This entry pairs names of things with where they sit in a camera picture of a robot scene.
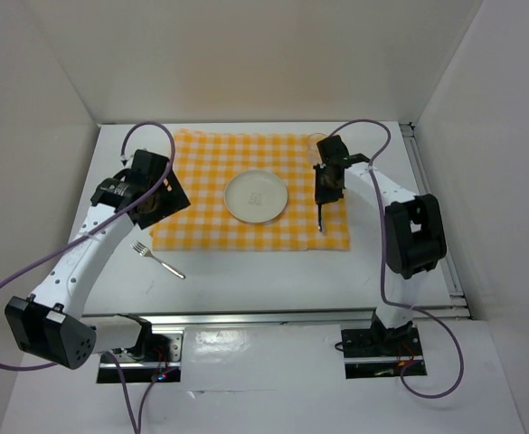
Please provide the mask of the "clear plastic cup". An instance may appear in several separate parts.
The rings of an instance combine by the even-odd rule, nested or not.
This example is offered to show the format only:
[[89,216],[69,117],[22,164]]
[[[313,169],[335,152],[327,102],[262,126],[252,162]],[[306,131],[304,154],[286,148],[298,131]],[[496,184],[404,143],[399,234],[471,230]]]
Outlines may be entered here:
[[320,165],[322,163],[317,144],[325,138],[326,135],[322,133],[313,133],[307,136],[307,157],[311,166]]

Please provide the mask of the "silver fork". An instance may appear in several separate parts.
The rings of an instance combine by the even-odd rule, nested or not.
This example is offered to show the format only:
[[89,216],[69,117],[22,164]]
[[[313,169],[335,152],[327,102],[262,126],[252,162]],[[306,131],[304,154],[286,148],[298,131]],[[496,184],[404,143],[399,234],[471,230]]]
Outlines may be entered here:
[[169,271],[171,274],[175,275],[179,279],[186,279],[186,275],[180,271],[179,269],[175,268],[174,266],[162,261],[159,259],[151,249],[149,249],[146,245],[144,245],[140,241],[133,241],[130,243],[130,247],[141,257],[148,258],[156,263],[158,263],[160,266],[162,266],[164,269]]

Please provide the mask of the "silver spoon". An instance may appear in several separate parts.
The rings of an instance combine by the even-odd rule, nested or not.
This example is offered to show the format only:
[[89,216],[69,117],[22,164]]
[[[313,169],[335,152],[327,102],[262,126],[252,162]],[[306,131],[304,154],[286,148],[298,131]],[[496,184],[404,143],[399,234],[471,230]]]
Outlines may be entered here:
[[317,207],[317,229],[319,230],[319,232],[324,233],[325,226],[324,226],[323,213],[322,213],[323,204],[317,203],[316,207]]

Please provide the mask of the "yellow white checkered cloth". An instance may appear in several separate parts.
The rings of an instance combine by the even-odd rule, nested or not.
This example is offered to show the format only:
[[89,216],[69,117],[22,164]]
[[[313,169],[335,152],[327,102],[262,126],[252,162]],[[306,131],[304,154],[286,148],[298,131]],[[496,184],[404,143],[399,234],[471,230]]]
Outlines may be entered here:
[[[152,228],[154,250],[349,250],[345,200],[323,206],[325,231],[317,229],[307,136],[178,130],[175,172],[191,204]],[[272,221],[241,222],[225,206],[227,183],[249,170],[272,172],[288,188],[288,204]]]

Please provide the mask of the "cream round plate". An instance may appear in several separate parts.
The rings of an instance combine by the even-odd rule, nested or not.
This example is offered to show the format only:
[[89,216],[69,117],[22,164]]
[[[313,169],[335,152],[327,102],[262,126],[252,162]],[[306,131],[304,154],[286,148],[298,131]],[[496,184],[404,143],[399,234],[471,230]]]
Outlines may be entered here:
[[224,203],[241,222],[260,224],[279,217],[288,204],[288,188],[275,174],[249,170],[235,175],[224,189]]

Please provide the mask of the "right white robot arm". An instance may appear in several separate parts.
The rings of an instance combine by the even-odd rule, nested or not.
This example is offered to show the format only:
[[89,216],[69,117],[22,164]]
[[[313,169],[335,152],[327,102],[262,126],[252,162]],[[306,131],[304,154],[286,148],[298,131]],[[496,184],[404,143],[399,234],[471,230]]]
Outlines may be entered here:
[[322,207],[344,197],[344,190],[364,199],[378,212],[384,236],[381,257],[381,302],[375,309],[369,343],[378,354],[390,354],[411,327],[411,309],[427,274],[447,254],[439,202],[418,195],[372,167],[362,154],[316,156],[317,228],[325,230]]

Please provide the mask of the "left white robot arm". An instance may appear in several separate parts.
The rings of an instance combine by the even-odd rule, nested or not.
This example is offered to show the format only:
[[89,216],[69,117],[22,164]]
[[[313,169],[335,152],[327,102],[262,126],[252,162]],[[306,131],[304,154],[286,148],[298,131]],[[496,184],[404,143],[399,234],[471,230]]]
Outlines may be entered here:
[[26,298],[12,297],[5,317],[18,348],[77,369],[92,354],[122,350],[146,359],[163,339],[131,314],[82,321],[87,299],[116,247],[135,227],[145,229],[190,202],[173,173],[125,168],[102,181],[90,198],[83,230],[49,275]]

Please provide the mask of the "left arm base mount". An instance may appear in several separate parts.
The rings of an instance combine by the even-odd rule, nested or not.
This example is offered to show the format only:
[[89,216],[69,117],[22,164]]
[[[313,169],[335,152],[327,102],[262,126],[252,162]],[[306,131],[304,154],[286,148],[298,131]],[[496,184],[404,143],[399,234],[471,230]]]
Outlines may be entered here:
[[159,328],[154,335],[151,347],[143,355],[133,355],[126,349],[111,351],[127,384],[181,381],[184,330]]

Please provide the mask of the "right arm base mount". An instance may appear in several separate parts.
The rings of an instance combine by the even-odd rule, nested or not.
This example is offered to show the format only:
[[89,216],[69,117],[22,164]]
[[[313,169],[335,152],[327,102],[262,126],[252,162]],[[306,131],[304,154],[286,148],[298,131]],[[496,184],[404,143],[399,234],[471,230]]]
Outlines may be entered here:
[[345,378],[373,379],[426,376],[420,335],[413,327],[405,337],[377,344],[369,329],[342,329],[341,340],[334,344],[344,358]]

